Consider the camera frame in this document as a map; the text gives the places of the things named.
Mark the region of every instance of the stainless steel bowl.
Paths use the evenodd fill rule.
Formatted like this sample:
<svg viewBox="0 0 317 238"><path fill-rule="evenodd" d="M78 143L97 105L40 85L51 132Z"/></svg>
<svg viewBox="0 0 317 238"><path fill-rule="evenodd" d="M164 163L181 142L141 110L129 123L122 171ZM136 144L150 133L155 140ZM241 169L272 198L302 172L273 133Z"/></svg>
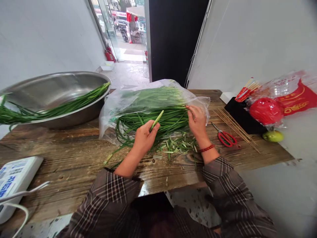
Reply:
<svg viewBox="0 0 317 238"><path fill-rule="evenodd" d="M94 72L63 72L31 78L0 91L7 94L7 100L32 110L54 108L64 102L74 100L111 80L102 74ZM103 98L108 90L93 103L50 119L32 121L26 124L36 124L47 128L65 128L82 124L96 118L104 104Z"/></svg>

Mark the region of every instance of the beaded bracelet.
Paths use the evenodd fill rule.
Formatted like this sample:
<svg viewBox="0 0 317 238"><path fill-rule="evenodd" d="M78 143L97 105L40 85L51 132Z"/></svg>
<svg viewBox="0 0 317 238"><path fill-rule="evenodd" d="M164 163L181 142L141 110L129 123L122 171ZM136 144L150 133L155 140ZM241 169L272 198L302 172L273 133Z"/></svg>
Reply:
<svg viewBox="0 0 317 238"><path fill-rule="evenodd" d="M201 149L200 152L201 152L201 153L202 153L202 152L205 152L205 151L207 151L207 150L212 149L213 147L215 147L215 145L211 145L211 146L208 146L207 148Z"/></svg>

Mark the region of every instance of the green fruit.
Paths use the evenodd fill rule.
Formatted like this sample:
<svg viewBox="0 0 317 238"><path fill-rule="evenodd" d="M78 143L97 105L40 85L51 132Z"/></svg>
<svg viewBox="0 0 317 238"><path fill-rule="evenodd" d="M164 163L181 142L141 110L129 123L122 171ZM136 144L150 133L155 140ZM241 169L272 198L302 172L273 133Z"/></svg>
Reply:
<svg viewBox="0 0 317 238"><path fill-rule="evenodd" d="M269 142L280 142L284 139L284 136L282 133L279 131L270 131L270 132L265 132L262 135L263 139Z"/></svg>

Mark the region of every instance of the scissors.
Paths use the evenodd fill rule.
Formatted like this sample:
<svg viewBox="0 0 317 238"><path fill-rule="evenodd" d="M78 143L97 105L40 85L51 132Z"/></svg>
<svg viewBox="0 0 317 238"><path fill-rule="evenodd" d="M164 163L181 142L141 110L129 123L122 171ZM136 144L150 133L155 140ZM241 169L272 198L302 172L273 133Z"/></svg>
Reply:
<svg viewBox="0 0 317 238"><path fill-rule="evenodd" d="M227 147L232 147L233 145L237 144L237 140L227 132L223 132L215 124L211 123L218 131L218 138Z"/></svg>

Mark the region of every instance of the red fire extinguisher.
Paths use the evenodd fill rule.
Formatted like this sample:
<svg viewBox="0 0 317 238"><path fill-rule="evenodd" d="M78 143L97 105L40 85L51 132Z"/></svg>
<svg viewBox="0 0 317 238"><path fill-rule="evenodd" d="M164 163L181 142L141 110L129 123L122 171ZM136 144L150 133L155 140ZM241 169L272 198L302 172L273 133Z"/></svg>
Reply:
<svg viewBox="0 0 317 238"><path fill-rule="evenodd" d="M109 52L109 54L112 56L113 62L115 62L116 59L115 59L115 57L114 57L114 55L113 55L113 53L112 53L112 50L111 50L111 48L110 48L110 46L109 46L109 43L107 43L106 49L107 49L107 51Z"/></svg>
<svg viewBox="0 0 317 238"><path fill-rule="evenodd" d="M105 50L105 56L107 58L107 61L113 61L112 55L109 54L109 52L107 50Z"/></svg>

